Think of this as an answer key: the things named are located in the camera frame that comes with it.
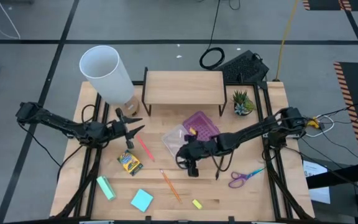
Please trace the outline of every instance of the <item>pencil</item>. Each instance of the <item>pencil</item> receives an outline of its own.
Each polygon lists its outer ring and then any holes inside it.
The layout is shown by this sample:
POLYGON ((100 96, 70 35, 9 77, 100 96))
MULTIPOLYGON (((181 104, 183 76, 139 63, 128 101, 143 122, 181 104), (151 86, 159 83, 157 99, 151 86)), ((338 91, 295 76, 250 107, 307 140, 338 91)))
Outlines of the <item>pencil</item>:
POLYGON ((139 143, 142 145, 142 147, 144 148, 144 150, 146 151, 147 155, 149 155, 150 159, 154 162, 154 156, 152 155, 152 153, 149 151, 149 149, 146 147, 146 145, 143 143, 142 139, 139 137, 139 135, 136 136, 137 140, 139 141, 139 143))
POLYGON ((164 171, 163 171, 162 169, 160 169, 160 172, 161 172, 162 175, 164 176, 165 181, 167 182, 167 184, 168 184, 169 187, 171 188, 172 192, 173 192, 173 193, 175 194, 175 196, 177 197, 178 201, 179 201, 180 203, 182 203, 182 202, 181 202, 181 199, 180 199, 180 197, 179 197, 179 195, 178 195, 178 193, 177 193, 177 191, 173 188, 172 183, 170 182, 170 180, 168 179, 168 177, 165 175, 164 171))

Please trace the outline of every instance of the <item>wooden plank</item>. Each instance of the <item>wooden plank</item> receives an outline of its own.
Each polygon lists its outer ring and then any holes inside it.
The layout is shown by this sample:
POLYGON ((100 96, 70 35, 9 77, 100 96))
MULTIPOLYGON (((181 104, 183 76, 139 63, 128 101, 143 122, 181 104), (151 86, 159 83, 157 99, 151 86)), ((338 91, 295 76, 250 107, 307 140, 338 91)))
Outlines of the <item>wooden plank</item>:
POLYGON ((150 105, 222 105, 222 72, 148 71, 145 103, 150 105))
MULTIPOLYGON (((273 113, 288 106, 282 83, 269 83, 268 87, 273 113)), ((245 117, 233 113, 234 105, 230 97, 234 90, 247 90, 249 98, 255 101, 251 86, 228 86, 227 97, 229 99, 222 117, 219 117, 216 106, 212 105, 154 105, 150 117, 147 116, 144 108, 140 107, 136 117, 143 118, 143 120, 128 125, 128 128, 133 129, 145 124, 145 128, 142 129, 139 136, 154 155, 155 162, 149 159, 142 146, 134 140, 135 148, 131 149, 131 152, 140 159, 144 168, 135 176, 131 176, 124 171, 117 161, 117 157, 126 150, 125 139, 111 141, 109 146, 103 149, 99 174, 108 178, 117 198, 113 201, 107 201, 101 189, 97 187, 92 219, 144 220, 146 215, 151 215, 153 220, 226 221, 227 217, 232 215, 237 221, 274 221, 269 179, 266 171, 255 175, 241 189, 230 189, 227 186, 228 182, 231 181, 230 173, 232 171, 248 173, 264 167, 265 164, 261 158, 261 138, 255 138, 241 144, 234 152, 229 170, 222 172, 219 180, 214 178, 216 168, 212 158, 199 161, 200 176, 198 178, 188 177, 185 170, 177 167, 173 156, 161 141, 163 134, 181 124, 199 110, 212 120, 220 132, 235 132, 257 123, 256 111, 245 117), (159 169, 164 169, 183 200, 183 204, 178 203, 159 169), (145 213, 130 204, 131 199, 139 189, 144 189, 154 196, 145 213), (204 208, 198 210, 191 203, 193 199, 197 199, 204 208)), ((140 99, 141 93, 142 87, 135 86, 135 95, 138 99, 140 99)), ((82 106, 93 103, 95 97, 95 90, 88 82, 84 82, 76 109, 76 117, 82 106)), ((260 97, 264 104, 263 94, 260 97)), ((109 110, 108 120, 112 119, 116 119, 114 107, 109 110)), ((76 148, 77 145, 74 143, 69 141, 66 155, 76 148)), ((288 145, 290 148, 298 150, 295 140, 289 139, 288 145)), ((314 216, 300 156, 293 151, 282 150, 282 157, 289 191, 305 211, 314 216)), ((228 160, 228 158, 225 159, 223 167, 227 166, 228 160)), ((74 156, 62 169, 51 215, 59 212, 78 188, 82 163, 83 154, 79 154, 74 156)), ((280 209, 283 211, 284 206, 280 191, 278 191, 278 196, 280 209)), ((88 193, 85 193, 84 198, 88 198, 88 193)))

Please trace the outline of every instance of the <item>succulent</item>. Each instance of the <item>succulent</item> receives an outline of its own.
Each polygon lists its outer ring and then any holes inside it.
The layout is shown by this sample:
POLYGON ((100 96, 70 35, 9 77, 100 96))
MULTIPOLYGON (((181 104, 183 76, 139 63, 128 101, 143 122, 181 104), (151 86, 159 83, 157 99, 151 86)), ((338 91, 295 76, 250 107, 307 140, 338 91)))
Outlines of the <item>succulent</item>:
POLYGON ((234 112, 238 115, 248 114, 255 109, 254 103, 248 98, 247 91, 236 90, 233 94, 234 112))

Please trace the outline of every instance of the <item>purple plastic container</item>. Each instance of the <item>purple plastic container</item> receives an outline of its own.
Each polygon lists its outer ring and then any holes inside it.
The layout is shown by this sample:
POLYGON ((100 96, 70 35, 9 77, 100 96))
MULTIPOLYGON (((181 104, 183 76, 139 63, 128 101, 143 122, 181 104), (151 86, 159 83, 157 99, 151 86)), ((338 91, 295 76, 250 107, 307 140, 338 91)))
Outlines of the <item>purple plastic container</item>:
POLYGON ((202 112, 198 111, 189 119, 183 122, 183 126, 190 132, 193 128, 198 132, 197 140, 209 141, 209 137, 219 134, 219 129, 212 123, 212 121, 202 112))

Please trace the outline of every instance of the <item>paper sheet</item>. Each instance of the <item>paper sheet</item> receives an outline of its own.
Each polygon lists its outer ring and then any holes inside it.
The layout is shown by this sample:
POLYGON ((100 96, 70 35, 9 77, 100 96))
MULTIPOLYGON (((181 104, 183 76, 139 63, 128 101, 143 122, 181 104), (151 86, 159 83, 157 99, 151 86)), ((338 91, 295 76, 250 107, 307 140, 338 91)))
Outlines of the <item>paper sheet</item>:
MULTIPOLYGON (((322 174, 327 172, 327 168, 315 164, 313 162, 303 161, 303 171, 305 172, 306 177, 310 177, 312 175, 322 174)), ((323 202, 323 203, 331 203, 329 198, 329 187, 321 187, 319 189, 311 189, 309 190, 310 199, 323 202)))

